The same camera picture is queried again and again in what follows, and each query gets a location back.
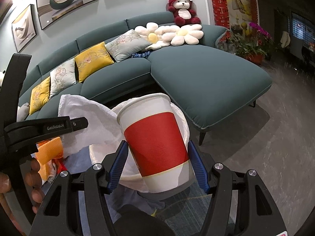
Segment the sofa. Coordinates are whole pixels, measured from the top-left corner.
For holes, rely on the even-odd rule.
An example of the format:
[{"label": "sofa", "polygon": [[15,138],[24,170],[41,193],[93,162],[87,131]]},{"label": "sofa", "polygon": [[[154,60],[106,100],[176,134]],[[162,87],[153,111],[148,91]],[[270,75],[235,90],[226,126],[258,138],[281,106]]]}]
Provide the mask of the sofa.
[{"label": "sofa", "polygon": [[[146,14],[103,26],[68,43],[27,73],[19,106],[30,102],[32,89],[50,72],[84,50],[108,43],[136,26],[148,22],[173,25],[171,12]],[[244,106],[256,101],[272,84],[260,67],[233,54],[216,49],[227,29],[203,25],[199,45],[169,46],[145,58],[128,58],[106,66],[52,97],[27,120],[58,116],[61,95],[81,95],[106,104],[135,90],[158,84],[200,131],[199,144],[211,127]]]}]

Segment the light blue wall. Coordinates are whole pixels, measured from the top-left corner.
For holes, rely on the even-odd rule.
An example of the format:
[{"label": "light blue wall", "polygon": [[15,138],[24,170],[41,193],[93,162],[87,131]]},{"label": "light blue wall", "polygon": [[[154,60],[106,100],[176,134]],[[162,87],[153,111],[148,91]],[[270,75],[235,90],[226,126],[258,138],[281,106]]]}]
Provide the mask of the light blue wall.
[{"label": "light blue wall", "polygon": [[[168,0],[97,0],[86,4],[41,30],[37,16],[36,0],[21,0],[19,5],[0,26],[0,70],[6,69],[16,48],[11,23],[29,5],[33,4],[33,18],[37,36],[21,51],[32,55],[29,70],[47,54],[52,53],[77,37],[101,26],[134,16],[165,11]],[[207,0],[193,0],[197,14],[205,24],[209,22]]]}]

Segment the sofa leg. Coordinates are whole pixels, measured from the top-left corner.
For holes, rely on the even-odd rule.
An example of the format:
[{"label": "sofa leg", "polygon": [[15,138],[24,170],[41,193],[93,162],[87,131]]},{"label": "sofa leg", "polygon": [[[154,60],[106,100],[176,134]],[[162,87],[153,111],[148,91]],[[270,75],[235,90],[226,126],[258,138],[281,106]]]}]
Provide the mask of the sofa leg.
[{"label": "sofa leg", "polygon": [[249,105],[249,106],[255,108],[256,107],[256,100],[254,101],[253,105]]},{"label": "sofa leg", "polygon": [[200,134],[199,134],[199,146],[202,145],[202,142],[204,141],[205,136],[206,136],[206,132],[200,132]]}]

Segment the paper cup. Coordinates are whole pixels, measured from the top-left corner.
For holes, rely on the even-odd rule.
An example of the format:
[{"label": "paper cup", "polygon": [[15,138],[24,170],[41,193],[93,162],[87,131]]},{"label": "paper cup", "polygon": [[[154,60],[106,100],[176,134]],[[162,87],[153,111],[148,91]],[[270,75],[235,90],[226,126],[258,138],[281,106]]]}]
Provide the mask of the paper cup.
[{"label": "paper cup", "polygon": [[162,93],[137,98],[117,115],[149,192],[165,192],[194,175],[170,98]]}]

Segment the silver bolt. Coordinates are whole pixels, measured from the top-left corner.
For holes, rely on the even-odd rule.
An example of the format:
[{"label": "silver bolt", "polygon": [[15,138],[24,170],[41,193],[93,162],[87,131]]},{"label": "silver bolt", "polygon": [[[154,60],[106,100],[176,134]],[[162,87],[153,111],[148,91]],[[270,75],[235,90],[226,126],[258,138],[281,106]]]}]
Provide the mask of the silver bolt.
[{"label": "silver bolt", "polygon": [[68,172],[67,171],[62,171],[60,172],[60,176],[61,177],[66,177],[68,175]]},{"label": "silver bolt", "polygon": [[94,166],[93,166],[93,169],[94,170],[100,170],[102,168],[102,165],[101,164],[95,164]]},{"label": "silver bolt", "polygon": [[215,168],[216,168],[217,170],[221,170],[221,169],[223,169],[223,164],[221,164],[221,163],[216,163],[216,164],[215,164]]},{"label": "silver bolt", "polygon": [[255,170],[249,170],[248,174],[250,174],[251,176],[256,176],[257,172]]}]

